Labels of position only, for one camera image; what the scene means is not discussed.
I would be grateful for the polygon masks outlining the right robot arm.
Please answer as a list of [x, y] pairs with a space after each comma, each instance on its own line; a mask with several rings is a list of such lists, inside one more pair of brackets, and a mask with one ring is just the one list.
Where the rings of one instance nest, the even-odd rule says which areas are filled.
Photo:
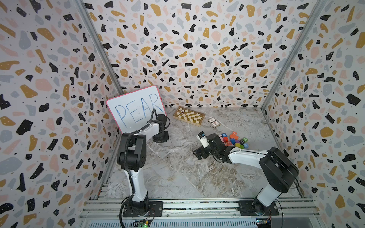
[[298, 168], [288, 157], [276, 147], [267, 151], [247, 150], [233, 145], [225, 145], [217, 134], [207, 136], [204, 132], [197, 135], [202, 144], [193, 151], [197, 159], [206, 159], [210, 155], [219, 163], [243, 164], [261, 169], [267, 184], [260, 190], [253, 201], [239, 208], [243, 213], [254, 213], [259, 216], [273, 212], [275, 200], [283, 193], [287, 193], [294, 183], [299, 187], [297, 177]]

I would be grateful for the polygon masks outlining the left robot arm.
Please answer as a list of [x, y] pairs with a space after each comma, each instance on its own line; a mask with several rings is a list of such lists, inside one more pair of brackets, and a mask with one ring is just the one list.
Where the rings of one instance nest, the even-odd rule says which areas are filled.
[[169, 140], [168, 120], [164, 114], [152, 114], [141, 129], [121, 136], [117, 164], [124, 170], [130, 189], [130, 196], [122, 202], [123, 217], [145, 217], [156, 208], [150, 205], [142, 168], [147, 160], [147, 141], [165, 143]]

